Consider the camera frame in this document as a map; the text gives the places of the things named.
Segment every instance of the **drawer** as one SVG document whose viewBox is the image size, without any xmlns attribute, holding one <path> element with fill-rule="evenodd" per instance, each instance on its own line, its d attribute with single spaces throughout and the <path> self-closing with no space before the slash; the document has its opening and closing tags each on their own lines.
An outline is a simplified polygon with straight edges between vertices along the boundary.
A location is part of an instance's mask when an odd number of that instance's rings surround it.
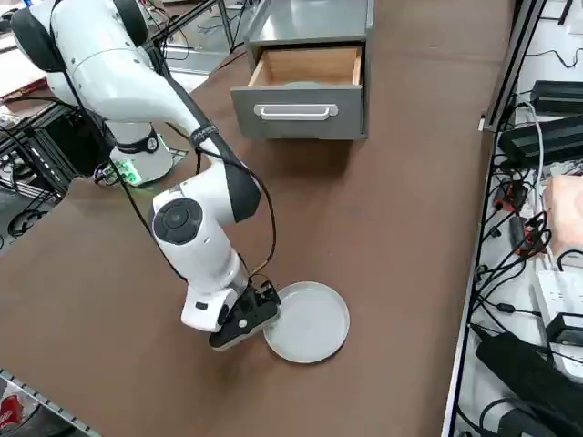
<svg viewBox="0 0 583 437">
<path fill-rule="evenodd" d="M 251 138 L 352 139 L 363 134 L 361 48 L 265 50 L 247 86 L 231 89 Z"/>
</svg>

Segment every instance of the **metal cabinet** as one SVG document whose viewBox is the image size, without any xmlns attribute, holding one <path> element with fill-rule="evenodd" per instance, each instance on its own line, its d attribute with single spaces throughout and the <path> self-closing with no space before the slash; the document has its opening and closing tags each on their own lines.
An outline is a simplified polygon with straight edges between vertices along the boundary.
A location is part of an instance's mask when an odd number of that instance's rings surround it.
<svg viewBox="0 0 583 437">
<path fill-rule="evenodd" d="M 368 133 L 373 0 L 264 0 L 245 43 L 253 72 L 231 89 L 246 137 Z"/>
</svg>

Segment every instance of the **brown mat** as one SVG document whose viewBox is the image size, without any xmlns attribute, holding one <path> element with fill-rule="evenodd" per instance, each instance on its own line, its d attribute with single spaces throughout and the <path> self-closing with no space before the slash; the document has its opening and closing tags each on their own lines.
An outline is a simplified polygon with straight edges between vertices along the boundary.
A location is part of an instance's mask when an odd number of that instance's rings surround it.
<svg viewBox="0 0 583 437">
<path fill-rule="evenodd" d="M 265 272 L 346 299 L 351 330 L 333 359 L 291 365 L 262 336 L 212 351 L 180 324 L 183 284 L 122 193 L 77 181 L 1 258 L 0 366 L 105 436 L 438 435 L 484 182 L 477 122 L 510 5 L 393 0 L 375 12 L 365 142 L 242 138 L 229 88 L 249 80 L 244 57 L 195 93 L 271 190 L 280 238 Z M 229 233 L 260 262 L 266 205 Z"/>
</svg>

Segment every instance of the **power strip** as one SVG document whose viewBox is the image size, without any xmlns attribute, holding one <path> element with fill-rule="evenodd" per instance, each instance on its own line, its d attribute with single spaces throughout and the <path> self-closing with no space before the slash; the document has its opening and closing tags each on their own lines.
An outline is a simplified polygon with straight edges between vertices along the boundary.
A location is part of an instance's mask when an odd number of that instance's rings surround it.
<svg viewBox="0 0 583 437">
<path fill-rule="evenodd" d="M 583 315 L 583 272 L 541 270 L 535 295 L 546 330 L 561 313 Z M 550 342 L 554 352 L 583 361 L 583 347 Z M 572 381 L 583 383 L 583 364 L 554 355 L 557 368 Z"/>
</svg>

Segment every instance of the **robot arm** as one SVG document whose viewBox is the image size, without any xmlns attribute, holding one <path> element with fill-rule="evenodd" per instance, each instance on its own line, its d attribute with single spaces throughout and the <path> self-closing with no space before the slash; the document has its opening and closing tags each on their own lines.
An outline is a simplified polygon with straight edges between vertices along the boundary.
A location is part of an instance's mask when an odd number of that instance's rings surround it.
<svg viewBox="0 0 583 437">
<path fill-rule="evenodd" d="M 216 156 L 203 173 L 157 195 L 150 214 L 154 238 L 189 283 L 182 321 L 214 332 L 211 345 L 223 349 L 275 319 L 277 293 L 249 284 L 221 228 L 252 216 L 261 193 L 180 84 L 140 60 L 145 25 L 135 0 L 46 0 L 29 9 L 13 18 L 21 48 L 37 66 L 66 73 L 84 107 L 114 122 L 178 124 L 194 147 Z M 39 55 L 40 46 L 51 51 Z"/>
</svg>

